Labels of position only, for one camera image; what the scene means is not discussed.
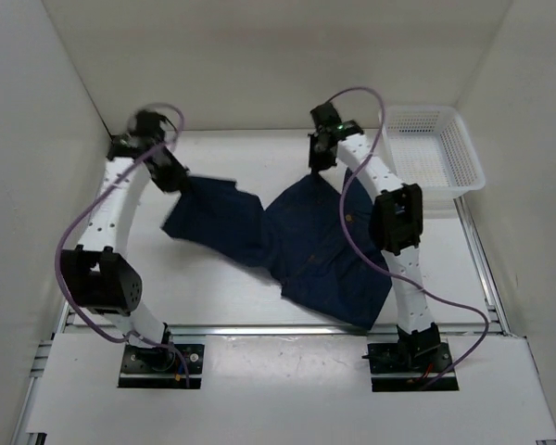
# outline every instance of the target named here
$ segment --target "white basket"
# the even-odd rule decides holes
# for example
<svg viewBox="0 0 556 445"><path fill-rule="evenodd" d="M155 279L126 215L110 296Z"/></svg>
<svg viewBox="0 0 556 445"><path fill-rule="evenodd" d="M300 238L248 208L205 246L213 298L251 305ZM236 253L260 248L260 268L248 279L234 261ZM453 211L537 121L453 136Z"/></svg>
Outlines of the white basket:
<svg viewBox="0 0 556 445"><path fill-rule="evenodd" d="M452 107L388 107L385 150L390 167L418 184L424 201L460 197L486 180L460 114Z"/></svg>

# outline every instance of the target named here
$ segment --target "purple cable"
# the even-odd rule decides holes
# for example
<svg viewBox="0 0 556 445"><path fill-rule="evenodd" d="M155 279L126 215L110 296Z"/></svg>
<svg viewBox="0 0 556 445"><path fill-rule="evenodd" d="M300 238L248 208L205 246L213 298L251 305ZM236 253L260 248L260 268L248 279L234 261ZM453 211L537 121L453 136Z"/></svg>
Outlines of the purple cable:
<svg viewBox="0 0 556 445"><path fill-rule="evenodd" d="M68 238L70 237L70 234L74 231L74 229L81 223L81 221L86 218L88 215L91 214L91 212L99 205L101 204L103 201L105 201L107 199L107 197L109 195L111 195L111 193L113 192L113 190L115 190L118 185L120 183L123 182L123 180L125 178L128 177L128 175L130 173L132 173L134 170L136 170L146 159L150 158L151 156L155 155L160 149L162 149L164 146L171 144L171 145L175 145L175 143L177 142L177 140L179 139L179 136L181 135L181 133L183 132L183 127L184 127L184 122L185 122L185 117L183 116L183 113L180 109L178 109L177 107L175 107L174 105L171 104L166 104L166 103L154 103L154 104L149 104L145 107L142 107L140 109L145 109L145 108L167 108L167 109L171 109L172 111L175 111L177 113L177 115L179 116L179 125L177 125L177 131L175 132L175 135L172 137L172 139L170 141L165 141L165 142L161 142L160 144L156 144L155 146L152 146L149 150L147 150L143 155L141 155L140 157L138 157L134 163L132 165L130 165L130 167L128 167L114 182L113 184L111 184L106 190L105 192L103 192L101 195L99 195L95 201L93 201L93 203L91 203L86 209L84 209L80 215L78 215L76 217L76 219L74 221L72 221L72 223L70 224L70 226L64 231L64 233L62 234L62 237L59 238L59 241L57 242L57 247L56 247L56 256L54 257L54 268L56 270L56 280L57 280L57 284L59 285L60 290L62 291L62 294L64 294L64 298L66 299L66 301L68 302L68 304L71 306L71 308L79 315L79 317L82 318L82 320L91 328L93 329L99 336L101 336L102 338L104 338L105 340L108 340L112 343L125 343L128 338L130 338L130 336L135 336L140 338L142 341L144 341L146 344L153 346L155 348L165 348L167 350L171 350L172 352L174 352L175 354L177 354L180 358L180 361L182 361L183 364L183 369L185 370L185 380L186 380L186 385L189 388L189 374L187 372L187 366L185 364L185 358L183 357L183 355L173 346L171 345L166 345L163 343L157 343L155 341L152 341L148 338L142 337L140 336L138 333L136 332L130 332L128 333L126 336L124 336L123 338L116 338L116 337L112 337L111 335L109 335L107 332L105 332L103 329L101 329L101 327L99 327L93 320L91 320L89 318L89 316L84 313L81 308L76 304L76 302L74 302L74 299L72 298L72 295L70 294L70 290L68 289L68 286L66 286L66 281L64 280L64 275L62 274L62 268L61 268L61 258L62 258L62 250L64 249L64 245L66 244L66 241L68 240Z"/></svg>
<svg viewBox="0 0 556 445"><path fill-rule="evenodd" d="M432 385L434 385L434 383L436 383L438 380L440 380L445 374L454 370L455 367L458 364L463 362L470 354L472 354L472 352L475 351L475 349L478 346L480 346L480 343L482 343L484 341L484 338L486 338L486 335L488 334L488 330L490 328L490 322L488 321L486 315L482 311L478 310L477 308L473 308L472 306L467 306L465 304L456 303L454 301L449 301L447 299L442 299L441 297L438 297L435 294L429 292L423 286L421 286L419 283L411 280L407 276L400 275L398 273L391 273L388 270L379 267L374 262L372 262L369 258L367 258L366 255L364 255L364 253L362 253L360 248L356 245L356 243L352 239L352 236L350 236L350 232L348 231L348 228L347 228L347 225L346 225L346 217L345 217L345 214L344 214L345 213L344 212L344 201L346 200L346 194L348 193L348 189L350 188L350 185L352 184L352 181L354 181L354 179L358 176L358 174L362 171L362 169L364 169L366 167L366 165L369 163L369 161L371 160L371 157L373 156L373 153L374 153L375 149L377 148L379 138L381 137L381 133L383 132L383 127L385 125L385 104L384 104L383 98L381 97L381 95L379 95L379 93L377 93L375 90L373 90L372 88L369 88L367 86L352 86L350 88L347 88L345 90L340 91L339 93L336 93L335 95L333 95L332 97L327 99L327 102L331 102L332 100L336 99L337 97L340 97L341 95L343 95L345 93L352 92L352 91L362 91L362 92L365 92L365 93L369 93L370 95L373 95L377 99L377 101L379 102L379 107L381 108L381 125L379 126L379 129L377 130L377 135L375 136L375 138L373 140L373 144L371 145L371 149L369 150L369 154L364 159L364 161L360 163L359 167L354 172L352 172L352 174L350 175L350 177L348 178L348 180L344 184L344 188L342 189L342 195L340 197L340 202L339 202L339 217L340 217L340 225L342 226L342 231L344 232L344 237L346 238L346 240L348 241L348 243L350 244L350 246L352 247L354 252L360 257L360 259L363 260L369 267L371 267L376 272L382 273L383 275L390 276L391 278L396 278L398 280L405 281L406 283L410 283L411 285L418 288L418 290L421 290L426 296L430 297L431 299L433 299L435 301L438 301L439 303L443 303L443 304L447 304L449 306L453 306L455 308L460 308L460 309L465 309L466 311L475 312L480 317L482 317L482 320L484 320L484 331L482 331L482 334L475 341L475 343L467 351L465 351L459 359L457 359L455 362L453 362L447 368L445 368L443 371L441 371L435 378L432 378L426 384L424 384L421 387L421 390L425 390L425 389L431 387Z"/></svg>

